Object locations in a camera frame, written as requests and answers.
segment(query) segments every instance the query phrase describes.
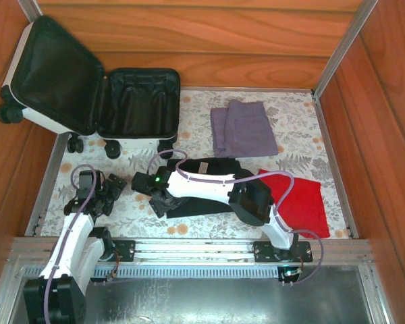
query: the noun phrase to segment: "folded gray cloth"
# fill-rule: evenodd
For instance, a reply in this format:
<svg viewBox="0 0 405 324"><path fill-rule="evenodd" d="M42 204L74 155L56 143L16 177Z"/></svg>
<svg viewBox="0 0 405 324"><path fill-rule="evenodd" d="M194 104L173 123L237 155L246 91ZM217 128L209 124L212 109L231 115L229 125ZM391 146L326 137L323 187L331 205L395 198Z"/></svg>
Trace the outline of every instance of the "folded gray cloth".
<svg viewBox="0 0 405 324"><path fill-rule="evenodd" d="M232 100L210 111L215 157L277 155L277 145L263 103Z"/></svg>

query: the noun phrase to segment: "red cloth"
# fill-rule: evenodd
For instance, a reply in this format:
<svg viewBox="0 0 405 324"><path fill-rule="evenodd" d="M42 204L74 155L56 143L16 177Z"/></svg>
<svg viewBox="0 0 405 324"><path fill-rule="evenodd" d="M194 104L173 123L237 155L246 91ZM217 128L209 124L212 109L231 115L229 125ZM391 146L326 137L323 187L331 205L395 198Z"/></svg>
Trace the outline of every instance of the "red cloth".
<svg viewBox="0 0 405 324"><path fill-rule="evenodd" d="M271 175L261 178L271 189L275 203L290 185L289 177L285 175ZM295 178L294 187L282 202L279 214L293 230L310 230L320 238L330 237L329 226L325 216L321 184L316 181ZM310 234L301 234L305 238L313 238Z"/></svg>

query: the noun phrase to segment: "wooden panel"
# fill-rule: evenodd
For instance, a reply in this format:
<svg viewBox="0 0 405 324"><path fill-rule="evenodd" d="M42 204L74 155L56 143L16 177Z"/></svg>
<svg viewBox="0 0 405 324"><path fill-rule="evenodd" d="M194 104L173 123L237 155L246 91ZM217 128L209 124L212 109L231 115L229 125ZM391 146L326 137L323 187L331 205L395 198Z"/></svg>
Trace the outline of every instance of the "wooden panel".
<svg viewBox="0 0 405 324"><path fill-rule="evenodd" d="M336 72L384 220L405 268L405 139L362 42Z"/></svg>
<svg viewBox="0 0 405 324"><path fill-rule="evenodd" d="M254 55L97 53L107 70L173 68L183 86L313 88L327 59Z"/></svg>
<svg viewBox="0 0 405 324"><path fill-rule="evenodd" d="M362 0L38 0L44 5L164 5L193 7L235 7L235 8L267 8L267 9L298 9L317 11L349 11L355 12Z"/></svg>
<svg viewBox="0 0 405 324"><path fill-rule="evenodd" d="M15 0L0 0L0 74L27 23L26 16Z"/></svg>
<svg viewBox="0 0 405 324"><path fill-rule="evenodd" d="M405 135L405 1L380 1L361 34Z"/></svg>
<svg viewBox="0 0 405 324"><path fill-rule="evenodd" d="M17 1L0 0L0 87L27 23ZM54 137L26 120L0 123L0 274L14 236L31 214Z"/></svg>
<svg viewBox="0 0 405 324"><path fill-rule="evenodd" d="M321 106L360 237L371 239L377 269L396 323L405 323L404 269L385 226L335 78L327 85Z"/></svg>
<svg viewBox="0 0 405 324"><path fill-rule="evenodd" d="M92 51L266 53L329 57L351 13L46 6Z"/></svg>
<svg viewBox="0 0 405 324"><path fill-rule="evenodd" d="M56 137L38 125L29 126L27 141L18 155L0 208L0 274L14 237L24 235Z"/></svg>

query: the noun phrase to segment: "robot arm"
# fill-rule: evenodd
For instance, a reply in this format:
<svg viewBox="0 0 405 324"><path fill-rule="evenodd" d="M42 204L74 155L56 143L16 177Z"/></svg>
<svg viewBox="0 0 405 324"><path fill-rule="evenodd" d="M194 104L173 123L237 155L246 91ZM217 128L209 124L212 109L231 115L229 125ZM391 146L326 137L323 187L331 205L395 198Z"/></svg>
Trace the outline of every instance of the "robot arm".
<svg viewBox="0 0 405 324"><path fill-rule="evenodd" d="M195 182L186 179L176 170L160 167L155 175L137 173L132 180L132 189L152 196L150 205L158 217L178 207L187 197L216 200L229 205L240 221L248 225L259 226L270 239L274 248L290 249L294 235L279 226L288 227L279 213L273 214L274 204L271 190L260 180L252 180L239 184L214 184L213 180L234 180L253 176L248 170L242 169L237 174L207 175L185 172L189 177L203 179Z"/></svg>
<svg viewBox="0 0 405 324"><path fill-rule="evenodd" d="M88 197L92 183L91 171L80 172L80 188L77 189L76 198L64 209L67 216L51 258L39 278L28 280L24 286L23 293L30 323L45 323L43 310L45 290L53 270L55 272L49 290L48 306L50 322L71 324L84 322L85 293L90 277L99 259L108 259L114 251L108 229L95 227L95 222L100 215L111 213L114 201L126 186L124 180L113 174L100 185L100 172L97 171L99 185L64 242L66 232L76 216L76 211Z"/></svg>

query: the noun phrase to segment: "suitcase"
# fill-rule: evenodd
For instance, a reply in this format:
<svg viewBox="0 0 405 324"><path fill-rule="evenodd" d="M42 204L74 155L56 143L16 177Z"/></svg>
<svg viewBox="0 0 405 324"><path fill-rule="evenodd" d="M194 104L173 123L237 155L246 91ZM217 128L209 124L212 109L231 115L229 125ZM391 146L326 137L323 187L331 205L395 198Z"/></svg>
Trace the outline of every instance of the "suitcase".
<svg viewBox="0 0 405 324"><path fill-rule="evenodd" d="M83 150L79 135L97 133L111 159L122 149L171 149L177 140L175 70L119 68L105 74L101 62L47 16L24 29L1 97L2 122L26 118L57 134L70 132L71 153Z"/></svg>

